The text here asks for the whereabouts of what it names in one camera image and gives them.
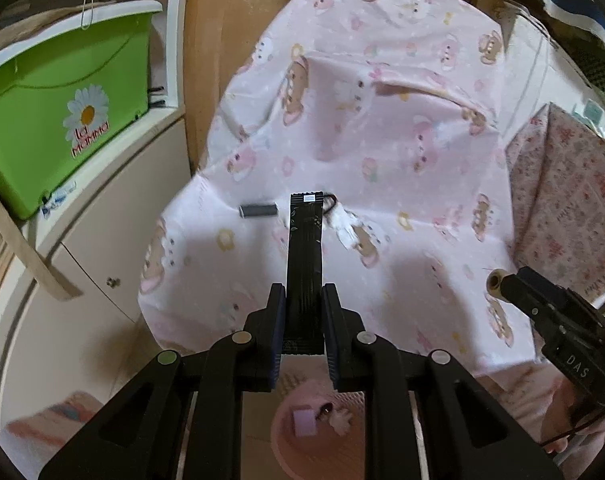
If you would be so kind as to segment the person right hand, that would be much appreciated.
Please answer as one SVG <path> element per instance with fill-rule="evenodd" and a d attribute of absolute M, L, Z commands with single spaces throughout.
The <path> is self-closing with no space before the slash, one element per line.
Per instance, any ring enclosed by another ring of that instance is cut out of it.
<path fill-rule="evenodd" d="M 566 378 L 559 382 L 541 426 L 541 440 L 545 442 L 543 448 L 548 453 L 560 453 L 567 449 L 568 437 L 561 438 L 560 434 L 574 427 L 571 417 L 584 397 L 583 393 Z M 605 442 L 605 417 L 580 431 L 580 434 L 586 436 L 583 445 L 579 448 L 580 451 L 597 455 Z"/>

